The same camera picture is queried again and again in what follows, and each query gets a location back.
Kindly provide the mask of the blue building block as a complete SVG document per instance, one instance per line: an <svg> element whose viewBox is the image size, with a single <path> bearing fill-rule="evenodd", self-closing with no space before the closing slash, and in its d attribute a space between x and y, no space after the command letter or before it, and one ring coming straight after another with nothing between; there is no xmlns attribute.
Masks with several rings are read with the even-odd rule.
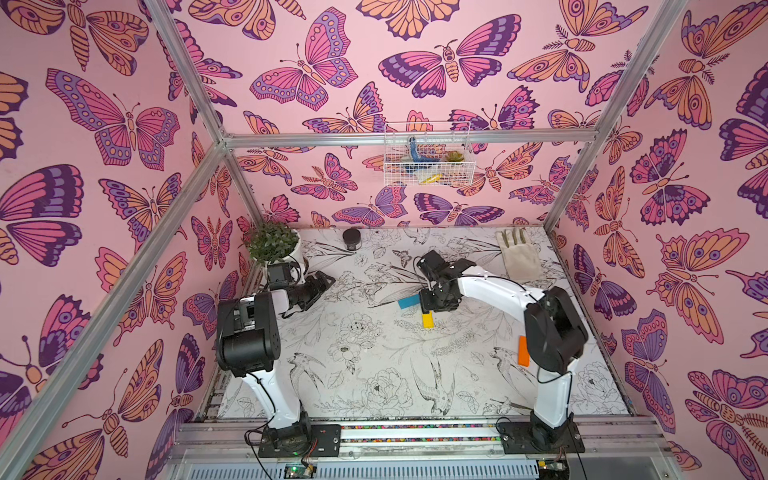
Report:
<svg viewBox="0 0 768 480"><path fill-rule="evenodd" d="M403 299L400 299L400 300L397 301L398 307L401 310L405 310L405 309L408 309L408 308L411 308L411 307L414 307L414 306L419 306L420 303L421 303L421 301L420 301L420 295L419 294L415 294L415 295L412 295L412 296L409 296L407 298L403 298Z"/></svg>

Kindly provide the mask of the orange building block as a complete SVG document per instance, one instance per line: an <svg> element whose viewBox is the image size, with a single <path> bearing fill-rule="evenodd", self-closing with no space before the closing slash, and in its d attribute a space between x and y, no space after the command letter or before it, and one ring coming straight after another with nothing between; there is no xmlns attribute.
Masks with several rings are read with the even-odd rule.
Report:
<svg viewBox="0 0 768 480"><path fill-rule="evenodd" d="M528 368L530 366L531 357L528 351L526 336L519 337L517 363L519 366L524 368Z"/></svg>

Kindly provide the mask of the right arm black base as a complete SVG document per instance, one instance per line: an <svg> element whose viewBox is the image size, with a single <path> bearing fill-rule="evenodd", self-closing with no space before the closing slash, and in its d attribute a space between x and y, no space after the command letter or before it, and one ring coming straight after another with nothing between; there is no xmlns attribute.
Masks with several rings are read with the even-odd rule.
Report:
<svg viewBox="0 0 768 480"><path fill-rule="evenodd" d="M496 424L505 454L559 454L586 452L582 437L573 421L556 429L546 424L501 421Z"/></svg>

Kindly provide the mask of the yellow building block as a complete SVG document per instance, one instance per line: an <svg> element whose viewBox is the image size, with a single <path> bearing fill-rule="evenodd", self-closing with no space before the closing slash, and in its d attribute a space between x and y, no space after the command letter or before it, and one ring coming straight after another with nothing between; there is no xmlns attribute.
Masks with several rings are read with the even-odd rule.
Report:
<svg viewBox="0 0 768 480"><path fill-rule="evenodd" d="M432 311L422 314L422 326L424 329L433 329L435 327Z"/></svg>

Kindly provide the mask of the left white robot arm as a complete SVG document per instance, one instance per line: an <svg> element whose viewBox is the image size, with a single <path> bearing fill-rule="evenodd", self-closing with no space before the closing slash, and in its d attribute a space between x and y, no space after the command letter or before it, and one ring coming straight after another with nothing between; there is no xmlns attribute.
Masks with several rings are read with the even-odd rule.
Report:
<svg viewBox="0 0 768 480"><path fill-rule="evenodd" d="M254 391L269 429L294 428L306 417L281 360L278 321L308 311L335 282L322 271L307 274L296 262L276 263L266 267L266 280L255 292L218 306L217 363Z"/></svg>

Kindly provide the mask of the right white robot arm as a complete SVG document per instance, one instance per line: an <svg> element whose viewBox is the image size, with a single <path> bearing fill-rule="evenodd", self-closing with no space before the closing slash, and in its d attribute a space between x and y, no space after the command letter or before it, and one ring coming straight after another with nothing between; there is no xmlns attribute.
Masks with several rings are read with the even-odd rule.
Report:
<svg viewBox="0 0 768 480"><path fill-rule="evenodd" d="M527 352L537 368L532 431L554 436L566 429L572 422L573 376L589 339L570 295L560 287L525 286L467 259L448 262L434 250L415 266L427 281L419 292L424 313L454 311L470 298L523 322Z"/></svg>

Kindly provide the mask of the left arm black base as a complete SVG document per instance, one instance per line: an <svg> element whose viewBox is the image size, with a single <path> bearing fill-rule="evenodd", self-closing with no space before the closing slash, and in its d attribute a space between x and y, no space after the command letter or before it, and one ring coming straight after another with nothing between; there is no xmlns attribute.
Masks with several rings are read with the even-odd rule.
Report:
<svg viewBox="0 0 768 480"><path fill-rule="evenodd" d="M340 424L292 426L265 433L257 454L263 458L338 457L341 447Z"/></svg>

